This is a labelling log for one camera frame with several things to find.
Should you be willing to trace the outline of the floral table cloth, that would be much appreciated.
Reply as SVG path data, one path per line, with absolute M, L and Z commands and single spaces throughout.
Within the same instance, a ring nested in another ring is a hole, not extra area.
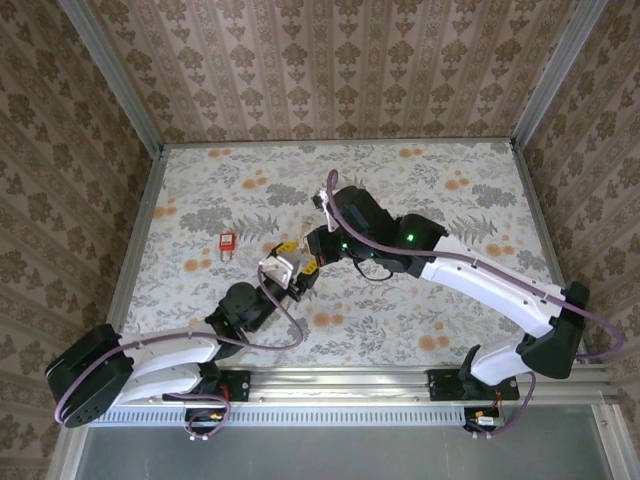
M 324 222 L 312 196 L 331 170 L 341 186 L 368 190 L 391 214 L 418 214 L 475 251 L 516 270 L 517 219 L 528 220 L 507 143 L 358 144 L 176 149 L 136 279 L 125 330 L 156 334 L 204 319 L 234 283 L 254 282 L 278 243 L 303 241 Z M 220 260 L 219 236 L 236 235 Z M 366 262 L 324 269 L 289 311 L 273 316 L 233 366 L 430 366 L 459 364 L 474 345 L 518 332 L 495 310 L 453 289 Z

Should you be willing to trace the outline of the grey metal panel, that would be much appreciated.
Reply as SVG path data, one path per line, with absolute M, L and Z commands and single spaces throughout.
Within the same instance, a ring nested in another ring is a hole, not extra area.
M 474 439 L 420 427 L 91 430 L 75 480 L 613 480 L 585 423 Z

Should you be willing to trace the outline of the thin aluminium table edge rail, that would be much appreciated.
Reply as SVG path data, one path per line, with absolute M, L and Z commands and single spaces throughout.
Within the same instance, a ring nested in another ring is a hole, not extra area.
M 197 148 L 258 148 L 284 146 L 349 146 L 358 144 L 449 144 L 458 143 L 474 145 L 477 143 L 512 143 L 509 137 L 453 137 L 453 138 L 393 138 L 393 139 L 324 139 L 324 140 L 273 140 L 273 141 L 230 141 L 208 143 L 165 143 L 164 150 L 197 149 Z

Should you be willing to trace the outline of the aluminium base rail extrusion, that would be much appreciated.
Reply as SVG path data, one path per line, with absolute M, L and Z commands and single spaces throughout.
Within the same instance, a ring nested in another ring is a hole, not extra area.
M 278 367 L 251 369 L 254 402 L 381 401 L 425 403 L 444 367 Z M 533 400 L 538 403 L 604 403 L 614 396 L 606 369 L 578 365 L 565 380 L 538 374 Z

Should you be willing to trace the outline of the aluminium table side rail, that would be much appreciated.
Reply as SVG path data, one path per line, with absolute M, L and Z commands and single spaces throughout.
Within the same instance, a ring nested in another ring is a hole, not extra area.
M 570 281 L 560 267 L 524 155 L 519 147 L 512 144 L 510 147 L 523 188 L 522 202 L 528 211 L 528 220 L 518 218 L 516 221 L 516 270 L 534 279 L 539 289 L 551 285 L 557 285 L 561 290 L 567 289 Z
M 126 325 L 146 240 L 163 184 L 167 164 L 167 151 L 168 149 L 162 146 L 151 164 L 118 282 L 112 296 L 107 315 L 107 323 L 110 324 L 116 332 L 120 332 Z

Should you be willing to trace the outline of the aluminium frame post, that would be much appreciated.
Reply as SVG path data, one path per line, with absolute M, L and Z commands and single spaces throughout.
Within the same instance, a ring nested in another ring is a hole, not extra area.
M 511 135 L 514 148 L 524 147 L 535 133 L 607 3 L 608 0 L 579 0 Z
M 124 62 L 118 58 L 116 49 L 99 24 L 88 1 L 59 0 L 59 2 L 113 91 L 140 141 L 152 157 L 157 157 L 162 151 L 164 141 L 145 109 L 134 83 L 130 80 Z

